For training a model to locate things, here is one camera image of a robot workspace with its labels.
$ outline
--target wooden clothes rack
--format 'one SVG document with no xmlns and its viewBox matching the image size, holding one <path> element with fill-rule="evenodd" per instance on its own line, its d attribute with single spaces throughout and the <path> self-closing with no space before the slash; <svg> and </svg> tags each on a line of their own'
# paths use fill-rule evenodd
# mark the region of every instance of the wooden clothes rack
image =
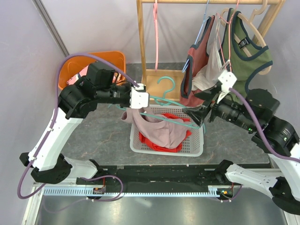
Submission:
<svg viewBox="0 0 300 225">
<path fill-rule="evenodd" d="M 162 97 L 165 90 L 171 89 L 173 84 L 167 79 L 161 80 L 159 84 L 157 81 L 162 76 L 171 77 L 176 87 L 173 91 L 166 94 L 166 98 L 173 101 L 179 101 L 180 97 L 180 84 L 184 74 L 181 70 L 166 70 L 146 68 L 146 56 L 145 56 L 145 41 L 144 41 L 144 22 L 143 22 L 143 3 L 154 3 L 155 0 L 136 0 L 137 5 L 137 18 L 139 26 L 140 46 L 141 46 L 141 59 L 142 59 L 142 83 L 147 87 L 147 92 L 152 96 Z M 158 3 L 193 3 L 193 4 L 206 4 L 207 0 L 157 0 Z M 262 19 L 258 31 L 264 37 L 272 25 L 274 19 L 279 13 L 285 0 L 268 0 L 269 9 Z M 261 5 L 263 0 L 240 0 L 239 4 L 248 5 Z M 209 4 L 237 4 L 237 0 L 210 0 Z"/>
</svg>

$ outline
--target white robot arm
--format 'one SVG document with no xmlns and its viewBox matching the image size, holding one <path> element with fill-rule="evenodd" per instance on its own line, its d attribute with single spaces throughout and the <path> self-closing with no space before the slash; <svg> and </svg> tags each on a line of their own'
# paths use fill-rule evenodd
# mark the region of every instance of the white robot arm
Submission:
<svg viewBox="0 0 300 225">
<path fill-rule="evenodd" d="M 107 70 L 101 70 L 101 65 L 97 62 L 90 64 L 90 66 L 94 67 L 91 71 L 96 71 L 96 73 L 88 72 L 74 85 L 65 87 L 61 92 L 56 123 L 50 130 L 51 132 L 38 155 L 34 157 L 37 147 L 49 128 L 45 130 L 31 152 L 23 153 L 20 156 L 20 160 L 25 166 L 33 161 L 31 166 L 34 169 L 31 175 L 36 182 L 57 184 L 67 177 L 89 179 L 97 175 L 99 165 L 94 160 L 74 160 L 64 157 L 60 152 L 75 128 L 90 111 L 97 108 L 98 103 L 120 104 L 123 107 L 136 109 L 149 105 L 149 94 L 145 92 L 143 84 L 140 84 L 139 88 L 134 88 L 128 83 L 111 88 L 112 80 L 109 80 L 105 85 L 105 82 L 96 76 L 107 77 L 113 74 Z M 198 97 L 205 100 L 203 105 L 183 109 L 183 112 L 189 115 L 199 126 L 202 125 L 205 117 L 211 111 L 210 122 L 218 116 L 248 130 L 249 133 L 255 132 L 255 124 L 243 105 L 224 98 L 229 92 L 228 86 L 224 83 L 224 81 L 217 83 L 213 88 L 199 93 Z M 285 158 L 279 158 L 272 154 L 265 147 L 259 134 L 256 134 L 252 141 L 276 162 L 285 177 L 261 175 L 224 160 L 215 170 L 216 178 L 221 184 L 230 181 L 253 188 L 272 198 L 273 202 L 281 209 L 300 215 L 299 137 L 288 122 L 274 116 L 279 102 L 273 99 L 266 90 L 251 90 L 247 100 L 251 103 L 268 142 L 275 152 L 285 156 Z"/>
<path fill-rule="evenodd" d="M 101 62 L 91 63 L 86 76 L 62 90 L 53 128 L 50 129 L 52 118 L 33 150 L 21 154 L 20 160 L 25 166 L 33 161 L 31 175 L 36 182 L 57 184 L 66 178 L 89 179 L 97 173 L 98 164 L 94 160 L 70 159 L 64 157 L 61 150 L 72 132 L 89 112 L 97 108 L 98 103 L 120 104 L 134 109 L 148 107 L 150 97 L 143 84 L 139 87 L 133 87 L 128 82 L 116 85 L 112 83 L 114 71 L 103 67 Z M 34 157 L 48 131 L 49 136 Z"/>
<path fill-rule="evenodd" d="M 284 177 L 264 176 L 224 160 L 215 170 L 217 179 L 246 185 L 272 198 L 284 211 L 300 215 L 299 136 L 290 123 L 274 116 L 280 103 L 267 90 L 250 90 L 244 99 L 232 89 L 235 81 L 233 73 L 223 73 L 214 87 L 196 94 L 204 100 L 202 106 L 183 111 L 199 126 L 211 111 L 209 122 L 220 117 L 250 134 L 257 132 L 252 141 L 275 161 Z M 230 91 L 242 105 L 232 96 L 224 98 Z"/>
</svg>

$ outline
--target red cloth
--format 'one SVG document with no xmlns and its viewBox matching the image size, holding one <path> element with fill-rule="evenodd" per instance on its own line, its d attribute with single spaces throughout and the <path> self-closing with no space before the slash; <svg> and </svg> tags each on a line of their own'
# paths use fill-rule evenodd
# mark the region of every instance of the red cloth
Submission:
<svg viewBox="0 0 300 225">
<path fill-rule="evenodd" d="M 189 118 L 180 118 L 180 117 L 175 116 L 171 113 L 164 113 L 162 115 L 165 116 L 168 119 L 182 119 L 184 122 L 190 121 Z M 188 136 L 190 136 L 191 134 L 192 134 L 192 132 L 187 130 L 186 137 L 183 140 L 186 140 L 186 138 Z M 139 132 L 139 138 L 140 138 L 141 143 L 146 144 L 149 148 L 153 149 L 154 151 L 179 152 L 182 149 L 182 143 L 180 143 L 175 149 L 167 149 L 167 148 L 164 148 L 164 147 L 160 147 L 157 144 L 152 143 L 147 137 L 142 135 L 141 132 Z"/>
</svg>

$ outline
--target teal plastic hanger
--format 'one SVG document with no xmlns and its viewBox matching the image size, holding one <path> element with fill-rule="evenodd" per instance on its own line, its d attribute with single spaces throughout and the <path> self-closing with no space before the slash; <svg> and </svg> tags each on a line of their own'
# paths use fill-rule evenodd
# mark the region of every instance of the teal plastic hanger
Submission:
<svg viewBox="0 0 300 225">
<path fill-rule="evenodd" d="M 169 102 L 170 104 L 174 104 L 174 105 L 178 105 L 182 108 L 186 108 L 186 106 L 178 103 L 178 102 L 175 102 L 175 101 L 172 101 L 172 100 L 169 100 L 169 99 L 164 99 L 162 97 L 156 97 L 156 96 L 150 96 L 150 98 L 153 98 L 153 99 L 157 99 L 157 100 L 162 100 L 162 101 L 166 101 L 166 102 Z M 119 105 L 115 105 L 118 109 L 121 109 L 121 110 L 126 110 L 125 108 L 121 108 Z M 197 126 L 195 123 L 191 123 L 191 124 L 185 124 L 185 123 L 179 123 L 179 122 L 176 122 L 174 120 L 170 120 L 170 119 L 166 119 L 166 118 L 162 118 L 162 117 L 159 117 L 159 116 L 156 116 L 156 115 L 150 115 L 150 114 L 147 114 L 147 113 L 142 113 L 140 112 L 141 115 L 144 115 L 144 116 L 150 116 L 150 117 L 153 117 L 153 118 L 156 118 L 156 119 L 160 119 L 160 120 L 165 120 L 165 121 L 168 121 L 168 122 L 171 122 L 171 123 L 175 123 L 175 124 L 178 124 L 178 125 L 182 125 L 182 126 L 185 126 L 185 127 L 188 127 L 188 128 L 192 128 L 192 129 L 199 129 L 201 127 Z M 205 127 L 205 124 L 203 124 L 203 130 L 204 130 L 204 133 L 206 133 L 206 127 Z"/>
<path fill-rule="evenodd" d="M 169 76 L 162 76 L 161 78 L 159 78 L 159 80 L 157 81 L 157 83 L 159 84 L 159 82 L 160 82 L 161 80 L 163 80 L 163 79 L 168 79 L 168 80 L 172 81 L 172 84 L 173 84 L 173 87 L 172 87 L 171 89 L 165 90 L 165 91 L 164 91 L 163 97 L 162 97 L 163 100 L 164 100 L 164 99 L 165 99 L 165 95 L 166 95 L 168 92 L 174 90 L 176 85 L 175 85 L 175 81 L 174 81 L 172 78 L 170 78 Z M 158 102 L 157 99 L 154 99 L 154 101 L 155 101 L 157 104 L 161 105 L 161 106 L 167 106 L 167 105 L 171 104 L 171 102 L 168 102 L 168 103 Z"/>
</svg>

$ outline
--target gray tabletop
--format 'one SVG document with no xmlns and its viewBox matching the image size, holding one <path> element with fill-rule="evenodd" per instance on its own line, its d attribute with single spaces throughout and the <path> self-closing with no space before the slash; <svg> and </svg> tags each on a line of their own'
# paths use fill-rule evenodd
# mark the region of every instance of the gray tabletop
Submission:
<svg viewBox="0 0 300 225">
<path fill-rule="evenodd" d="M 161 63 L 164 69 L 181 69 L 182 63 Z M 127 74 L 141 80 L 141 65 L 128 64 Z M 251 142 L 247 131 L 216 118 L 206 122 L 204 150 L 199 157 L 135 153 L 129 147 L 131 125 L 120 120 L 123 111 L 98 105 L 72 133 L 62 153 L 73 159 L 94 159 L 100 165 L 219 164 L 223 159 L 238 164 L 266 164 L 267 155 Z"/>
</svg>

